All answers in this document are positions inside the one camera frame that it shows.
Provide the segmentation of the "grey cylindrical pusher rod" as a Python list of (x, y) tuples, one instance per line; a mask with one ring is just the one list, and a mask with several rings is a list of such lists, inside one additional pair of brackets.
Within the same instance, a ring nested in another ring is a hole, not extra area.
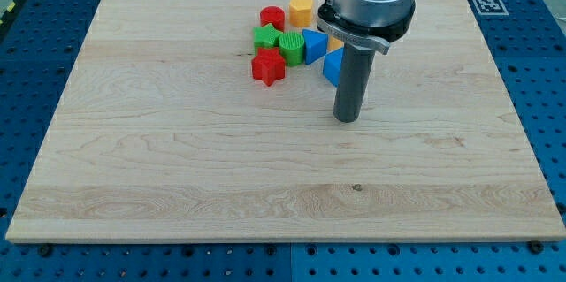
[(333, 115), (344, 123), (358, 119), (370, 77), (375, 51), (344, 45)]

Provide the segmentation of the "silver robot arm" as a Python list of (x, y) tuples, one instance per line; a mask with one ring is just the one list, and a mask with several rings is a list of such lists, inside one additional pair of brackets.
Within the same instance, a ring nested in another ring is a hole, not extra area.
[(376, 53), (409, 30), (415, 0), (325, 0), (317, 11), (319, 30), (344, 42), (333, 115), (341, 122), (358, 119)]

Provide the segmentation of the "black clamp flange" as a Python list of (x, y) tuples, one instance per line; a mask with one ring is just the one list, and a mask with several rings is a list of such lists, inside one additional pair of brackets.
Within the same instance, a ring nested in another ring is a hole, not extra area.
[(330, 4), (322, 4), (317, 11), (317, 28), (344, 43), (386, 55), (391, 43), (408, 32), (415, 9), (413, 2), (401, 20), (385, 27), (366, 27), (346, 21)]

